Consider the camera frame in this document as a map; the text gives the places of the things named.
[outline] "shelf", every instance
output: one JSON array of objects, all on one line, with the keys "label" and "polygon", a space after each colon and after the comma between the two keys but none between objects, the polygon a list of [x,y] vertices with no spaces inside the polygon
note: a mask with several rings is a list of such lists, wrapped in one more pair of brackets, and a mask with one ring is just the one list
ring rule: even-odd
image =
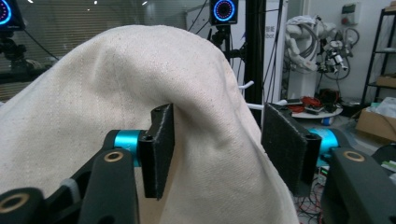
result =
[{"label": "shelf", "polygon": [[385,11],[384,16],[396,16],[396,11]]},{"label": "shelf", "polygon": [[367,86],[396,90],[396,87],[378,86],[375,84],[375,82],[369,83],[369,84],[367,84]]},{"label": "shelf", "polygon": [[396,53],[396,50],[395,51],[377,50],[377,51],[374,51],[373,53]]}]

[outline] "beige fabric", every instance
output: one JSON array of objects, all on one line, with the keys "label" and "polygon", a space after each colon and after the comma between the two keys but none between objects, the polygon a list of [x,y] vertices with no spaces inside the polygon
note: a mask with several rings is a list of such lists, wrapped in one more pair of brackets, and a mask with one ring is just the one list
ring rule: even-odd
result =
[{"label": "beige fabric", "polygon": [[165,196],[144,199],[142,223],[298,223],[287,187],[222,53],[165,26],[104,32],[0,107],[0,191],[49,196],[113,129],[147,129],[175,106],[176,148]]}]

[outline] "black metal frame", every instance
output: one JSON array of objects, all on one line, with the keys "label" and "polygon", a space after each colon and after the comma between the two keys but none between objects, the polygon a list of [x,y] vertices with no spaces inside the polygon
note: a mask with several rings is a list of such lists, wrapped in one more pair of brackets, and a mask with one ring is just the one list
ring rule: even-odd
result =
[{"label": "black metal frame", "polygon": [[[245,83],[250,80],[255,85],[245,90],[245,99],[250,104],[262,105],[262,80],[264,64],[264,27],[266,0],[246,1],[246,61],[245,61]],[[252,110],[253,117],[259,126],[262,126],[262,112]]]},{"label": "black metal frame", "polygon": [[392,27],[390,29],[390,34],[389,34],[389,40],[388,40],[387,48],[390,48],[392,46],[394,32],[395,32],[395,27],[396,27],[396,11],[386,12],[385,9],[382,9],[381,10],[381,15],[379,17],[378,26],[377,26],[377,29],[376,29],[375,41],[374,41],[374,45],[373,45],[373,50],[372,50],[372,56],[371,56],[371,59],[370,59],[369,69],[367,71],[366,81],[364,83],[363,95],[361,97],[361,106],[365,106],[365,98],[366,98],[366,95],[367,95],[368,87],[376,87],[375,102],[376,102],[376,100],[378,98],[378,95],[379,95],[379,92],[380,92],[381,88],[384,88],[384,89],[396,89],[396,88],[392,88],[392,87],[377,86],[375,84],[375,82],[374,83],[370,83],[370,78],[371,78],[372,71],[373,71],[373,65],[374,65],[375,56],[378,55],[378,54],[385,54],[385,58],[384,58],[384,61],[382,62],[382,67],[381,67],[381,75],[382,75],[382,74],[385,73],[385,69],[387,67],[389,55],[392,54],[392,53],[393,54],[396,53],[396,52],[386,52],[386,51],[377,50],[377,44],[378,44],[379,35],[381,34],[381,30],[382,30],[383,19],[386,16],[394,16],[393,17],[393,24],[392,24]]}]

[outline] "cardboard box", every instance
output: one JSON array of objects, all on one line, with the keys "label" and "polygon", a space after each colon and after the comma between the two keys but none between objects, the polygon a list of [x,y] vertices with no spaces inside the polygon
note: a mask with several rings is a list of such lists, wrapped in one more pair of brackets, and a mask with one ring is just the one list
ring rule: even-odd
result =
[{"label": "cardboard box", "polygon": [[385,11],[386,11],[386,12],[389,12],[389,11],[396,11],[396,6],[385,7]]},{"label": "cardboard box", "polygon": [[396,74],[385,74],[376,79],[376,85],[396,88]]},{"label": "cardboard box", "polygon": [[396,141],[396,119],[363,109],[356,125],[358,131]]}]

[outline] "black pole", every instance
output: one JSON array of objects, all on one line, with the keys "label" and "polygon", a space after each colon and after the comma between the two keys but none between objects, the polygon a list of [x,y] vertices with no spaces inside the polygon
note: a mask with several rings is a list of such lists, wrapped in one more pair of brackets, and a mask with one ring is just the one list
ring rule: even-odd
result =
[{"label": "black pole", "polygon": [[[264,61],[264,29],[266,0],[246,1],[246,41],[245,83],[254,85],[245,90],[247,103],[262,105],[262,75]],[[262,126],[262,112],[252,110],[254,119]]]},{"label": "black pole", "polygon": [[225,57],[227,58],[228,63],[231,61],[230,60],[230,47],[231,47],[231,38],[230,38],[230,34],[231,34],[231,26],[227,25],[225,27]]}]

